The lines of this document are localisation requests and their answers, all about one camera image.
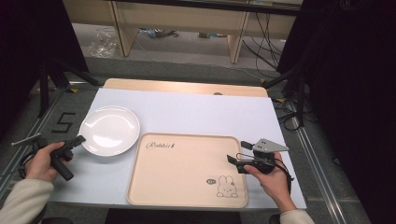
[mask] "cartoon rabbit drawing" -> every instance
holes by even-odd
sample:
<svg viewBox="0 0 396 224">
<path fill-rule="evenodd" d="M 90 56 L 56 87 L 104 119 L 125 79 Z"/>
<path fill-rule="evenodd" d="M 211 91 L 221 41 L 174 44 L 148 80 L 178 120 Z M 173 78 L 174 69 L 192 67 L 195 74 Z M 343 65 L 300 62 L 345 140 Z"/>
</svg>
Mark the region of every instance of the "cartoon rabbit drawing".
<svg viewBox="0 0 396 224">
<path fill-rule="evenodd" d="M 233 182 L 233 177 L 230 175 L 224 176 L 222 175 L 219 178 L 219 187 L 218 187 L 218 197 L 225 198 L 236 198 L 238 194 L 236 193 L 236 186 Z"/>
</svg>

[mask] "hand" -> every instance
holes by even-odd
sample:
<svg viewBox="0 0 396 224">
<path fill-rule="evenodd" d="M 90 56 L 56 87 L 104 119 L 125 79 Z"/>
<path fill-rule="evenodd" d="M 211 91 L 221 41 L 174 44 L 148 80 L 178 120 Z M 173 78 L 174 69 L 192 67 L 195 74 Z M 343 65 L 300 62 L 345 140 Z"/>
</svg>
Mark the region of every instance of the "hand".
<svg viewBox="0 0 396 224">
<path fill-rule="evenodd" d="M 282 156 L 279 152 L 275 153 L 275 159 L 282 161 Z M 276 164 L 285 168 L 281 162 L 276 161 Z M 296 209 L 296 206 L 289 194 L 288 180 L 283 171 L 275 167 L 272 173 L 265 175 L 254 166 L 245 165 L 244 168 L 248 173 L 259 179 L 262 184 L 262 188 L 272 199 L 274 199 L 274 202 L 281 213 Z"/>
<path fill-rule="evenodd" d="M 52 143 L 38 150 L 35 156 L 26 163 L 26 179 L 52 182 L 58 172 L 50 166 L 50 153 L 63 145 L 64 142 Z"/>
</svg>

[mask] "cable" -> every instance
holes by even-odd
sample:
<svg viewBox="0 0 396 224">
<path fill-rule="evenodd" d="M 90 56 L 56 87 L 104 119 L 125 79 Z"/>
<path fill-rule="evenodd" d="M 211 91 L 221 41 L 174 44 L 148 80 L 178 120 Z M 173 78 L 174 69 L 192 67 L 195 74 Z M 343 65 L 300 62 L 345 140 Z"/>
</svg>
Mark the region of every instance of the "cable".
<svg viewBox="0 0 396 224">
<path fill-rule="evenodd" d="M 256 40 L 254 40 L 253 36 L 251 36 L 250 38 L 251 38 L 251 40 L 252 40 L 257 46 L 260 46 L 259 43 L 257 43 Z"/>
<path fill-rule="evenodd" d="M 259 53 L 256 53 L 253 49 L 251 49 L 251 48 L 247 45 L 247 43 L 245 42 L 245 40 L 242 40 L 242 42 L 244 43 L 244 45 L 247 47 L 247 49 L 248 49 L 251 53 L 253 53 L 254 55 L 256 55 L 256 68 L 257 68 L 257 69 L 259 69 L 258 66 L 257 66 L 257 57 L 259 57 L 259 58 L 262 59 L 264 62 L 268 63 L 268 65 L 270 65 L 271 67 L 273 67 L 274 69 L 276 69 L 276 67 L 275 67 L 273 64 L 271 64 L 271 63 L 268 62 L 266 59 L 264 59 Z"/>
<path fill-rule="evenodd" d="M 256 12 L 255 15 L 256 15 L 257 22 L 259 23 L 260 28 L 261 28 L 261 30 L 262 30 L 263 40 L 265 39 L 265 41 L 267 42 L 267 45 L 268 45 L 268 47 L 270 48 L 271 57 L 272 57 L 272 59 L 273 59 L 273 61 L 274 61 L 275 67 L 277 67 L 278 60 L 277 60 L 277 58 L 276 58 L 276 56 L 275 56 L 275 54 L 274 54 L 274 51 L 273 51 L 273 49 L 272 49 L 272 47 L 274 47 L 274 44 L 272 44 L 272 42 L 271 42 L 271 40 L 270 40 L 270 38 L 269 38 L 269 21 L 270 21 L 270 14 L 266 14 L 266 27 L 265 27 L 265 31 L 264 31 L 264 29 L 262 28 L 262 23 L 260 22 L 259 14 Z"/>
</svg>

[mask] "white plate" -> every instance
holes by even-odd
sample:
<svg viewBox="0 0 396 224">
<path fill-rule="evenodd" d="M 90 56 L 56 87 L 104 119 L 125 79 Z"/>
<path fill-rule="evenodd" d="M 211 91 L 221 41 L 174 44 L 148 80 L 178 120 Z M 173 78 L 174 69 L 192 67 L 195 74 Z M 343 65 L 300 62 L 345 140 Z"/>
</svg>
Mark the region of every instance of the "white plate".
<svg viewBox="0 0 396 224">
<path fill-rule="evenodd" d="M 104 157 L 128 150 L 139 132 L 136 115 L 120 106 L 105 106 L 93 111 L 79 127 L 79 134 L 86 139 L 82 145 L 91 153 Z"/>
</svg>

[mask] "white sleeve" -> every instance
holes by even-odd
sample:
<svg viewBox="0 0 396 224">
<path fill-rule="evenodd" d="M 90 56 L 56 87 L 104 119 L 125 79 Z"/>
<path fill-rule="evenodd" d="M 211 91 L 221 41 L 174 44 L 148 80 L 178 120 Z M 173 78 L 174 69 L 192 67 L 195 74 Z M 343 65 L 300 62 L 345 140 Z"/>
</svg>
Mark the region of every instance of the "white sleeve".
<svg viewBox="0 0 396 224">
<path fill-rule="evenodd" d="M 292 210 L 280 215 L 281 224 L 314 224 L 312 218 L 304 210 Z"/>
<path fill-rule="evenodd" d="M 0 224 L 31 222 L 43 210 L 52 191 L 52 183 L 44 180 L 18 182 L 0 210 Z"/>
</svg>

